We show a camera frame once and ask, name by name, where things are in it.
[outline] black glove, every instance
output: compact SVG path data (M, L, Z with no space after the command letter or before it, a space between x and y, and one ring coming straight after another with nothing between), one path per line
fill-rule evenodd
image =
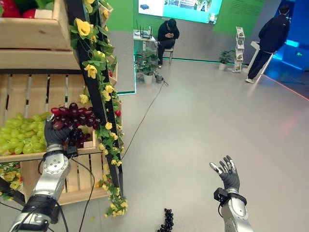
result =
M240 181L236 166L231 157L226 156L223 159L226 162L226 165L222 161L220 161L222 168L218 167L214 163L210 163L209 165L213 170L215 170L216 173L218 173L218 175L223 180L225 190L235 189L238 192L240 187Z
M52 144L62 144L69 136L71 132L70 128L62 128L61 130L55 130L51 120L45 120L44 136L47 146Z

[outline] man standing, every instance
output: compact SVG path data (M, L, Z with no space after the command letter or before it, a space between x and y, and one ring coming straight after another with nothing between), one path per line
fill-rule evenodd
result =
M175 19L171 18L165 21L158 32L158 67L161 69L163 64L163 53L165 49L174 46L175 40L179 38L179 31Z
M260 51L249 70L246 82L254 83L253 79L268 61L271 54L276 53L284 45L290 30L290 22L286 19L288 12L289 6L283 5L280 8L280 15L269 20L261 29L259 33Z

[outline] white sneaker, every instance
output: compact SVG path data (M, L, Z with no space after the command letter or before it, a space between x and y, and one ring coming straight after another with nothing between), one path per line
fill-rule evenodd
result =
M247 78L245 81L248 82L248 83L251 83L251 84L254 83L254 81L252 79L249 79L249 78Z

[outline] flower garland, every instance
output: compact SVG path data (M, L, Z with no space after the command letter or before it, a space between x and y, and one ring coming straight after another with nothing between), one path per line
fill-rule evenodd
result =
M19 190L22 187L19 162L0 163L0 176L10 184L12 189ZM0 196L8 201L13 199L13 195L10 192L4 193L0 191Z
M98 5L94 0L83 0L85 8L89 14L94 14L99 12ZM107 18L108 12L103 12L104 17ZM74 20L74 25L70 26L71 31L71 46L76 48L78 41L83 46L84 50L88 53L89 60L82 62L84 70L87 71L87 76L89 78L97 79L99 90L101 93L101 98L103 102L108 102L111 99L119 101L117 91L111 86L110 82L104 82L105 76L103 71L106 70L106 66L109 70L114 70L117 64L117 58L113 59L113 63L109 61L108 57L113 54L114 47L107 39L108 28L107 26L101 27L100 25L92 25L87 21L82 21L78 18ZM99 40L99 34L103 34L105 39L103 41ZM97 50L97 44L100 46L101 51ZM90 97L88 93L83 93L80 95L80 101L86 104ZM122 126L120 125L119 118L115 116L116 127L119 136L124 134L121 132ZM112 155L112 165L117 165L118 167L122 164L121 160L118 158L117 154L124 151L123 143L121 144L120 150L115 146L115 142L118 140L116 133L111 131L112 123L107 122L105 125L100 125L96 130L96 137L99 140L99 148L102 153L106 156L108 154ZM116 188L111 179L109 168L107 164L103 165L104 175L102 180L96 183L97 188L103 188L111 193L109 199L111 201L110 207L104 214L105 217L108 216L119 216L123 215L127 210L128 204L125 198L121 198L120 189Z

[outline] display screen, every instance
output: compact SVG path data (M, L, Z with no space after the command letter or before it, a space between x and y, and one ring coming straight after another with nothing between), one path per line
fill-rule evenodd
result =
M215 24L222 0L139 0L139 13Z

